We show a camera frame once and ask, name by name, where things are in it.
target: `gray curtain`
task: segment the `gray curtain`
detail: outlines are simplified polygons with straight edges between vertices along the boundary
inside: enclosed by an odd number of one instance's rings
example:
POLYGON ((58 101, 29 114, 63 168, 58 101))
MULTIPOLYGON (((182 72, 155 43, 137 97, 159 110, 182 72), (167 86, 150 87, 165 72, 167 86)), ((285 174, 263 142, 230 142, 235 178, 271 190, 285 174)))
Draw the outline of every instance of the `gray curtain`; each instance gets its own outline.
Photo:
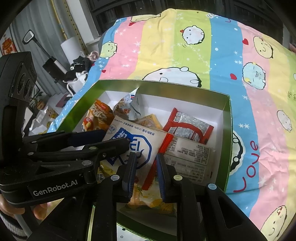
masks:
MULTIPOLYGON (((63 1, 54 0, 54 4, 67 37, 75 36, 63 1)), ((20 51, 31 51, 37 72, 37 82, 41 88, 49 96, 65 93, 66 89, 60 84, 56 84, 54 79, 42 68, 48 57, 36 43, 34 41, 27 45, 22 43, 22 38, 31 29, 35 33, 38 42, 50 56, 55 57, 67 70, 70 70, 70 64, 61 48, 61 43, 65 41, 65 38, 56 20, 50 0, 33 0, 18 14, 11 24, 11 29, 14 32, 14 40, 17 42, 20 51)))

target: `bed sheet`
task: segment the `bed sheet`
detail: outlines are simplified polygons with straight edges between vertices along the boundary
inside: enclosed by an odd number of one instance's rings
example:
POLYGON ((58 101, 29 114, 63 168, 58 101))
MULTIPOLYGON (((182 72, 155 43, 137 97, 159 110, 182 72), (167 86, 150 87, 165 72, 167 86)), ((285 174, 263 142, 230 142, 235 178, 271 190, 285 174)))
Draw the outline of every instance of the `bed sheet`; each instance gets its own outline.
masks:
POLYGON ((98 80, 144 79, 230 95, 233 155, 227 195, 277 240, 296 201, 296 56, 237 21, 196 10, 167 9, 116 21, 84 87, 50 126, 98 80))

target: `white snack package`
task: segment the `white snack package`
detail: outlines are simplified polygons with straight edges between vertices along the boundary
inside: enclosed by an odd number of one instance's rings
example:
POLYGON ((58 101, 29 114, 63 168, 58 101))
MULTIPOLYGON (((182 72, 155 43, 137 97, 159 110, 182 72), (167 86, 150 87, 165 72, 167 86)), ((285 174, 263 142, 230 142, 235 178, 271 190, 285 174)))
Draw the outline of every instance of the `white snack package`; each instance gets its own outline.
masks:
POLYGON ((118 158, 109 158, 101 161, 100 164, 116 173, 120 165, 127 163, 129 153, 136 152, 138 165, 135 182, 138 180, 137 185, 142 187, 165 136, 166 133, 163 131, 152 130, 115 116, 103 141, 120 137, 128 138, 131 140, 130 149, 118 158))
POLYGON ((114 115, 129 120, 136 121, 141 118, 141 110, 138 96, 136 95, 137 89, 124 96, 113 108, 114 115))
POLYGON ((166 164, 174 166, 179 175, 197 184, 210 180, 213 165, 209 156, 209 147, 177 136, 164 154, 166 164))

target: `blue and white packaging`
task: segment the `blue and white packaging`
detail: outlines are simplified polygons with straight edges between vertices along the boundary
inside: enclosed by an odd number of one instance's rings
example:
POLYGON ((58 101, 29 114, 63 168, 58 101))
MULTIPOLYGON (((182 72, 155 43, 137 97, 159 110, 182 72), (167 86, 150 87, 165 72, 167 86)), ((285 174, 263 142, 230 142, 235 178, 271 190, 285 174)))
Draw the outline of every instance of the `blue and white packaging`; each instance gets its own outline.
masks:
POLYGON ((103 160, 100 164, 103 169, 111 169, 116 173, 120 165, 127 163, 129 153, 136 152, 138 165, 135 182, 142 187, 165 136, 166 132, 152 130, 115 116, 103 141, 128 138, 131 140, 130 149, 119 157, 103 160))

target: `green cartoon character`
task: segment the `green cartoon character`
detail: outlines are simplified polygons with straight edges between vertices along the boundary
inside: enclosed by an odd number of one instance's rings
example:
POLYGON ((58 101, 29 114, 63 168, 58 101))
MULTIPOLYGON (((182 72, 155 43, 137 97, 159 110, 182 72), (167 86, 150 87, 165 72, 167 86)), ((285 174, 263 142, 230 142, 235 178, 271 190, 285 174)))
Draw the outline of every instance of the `green cartoon character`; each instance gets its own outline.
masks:
POLYGON ((116 53, 116 51, 117 51, 117 44, 111 41, 108 41, 107 43, 104 43, 102 45, 100 57, 109 59, 116 53))

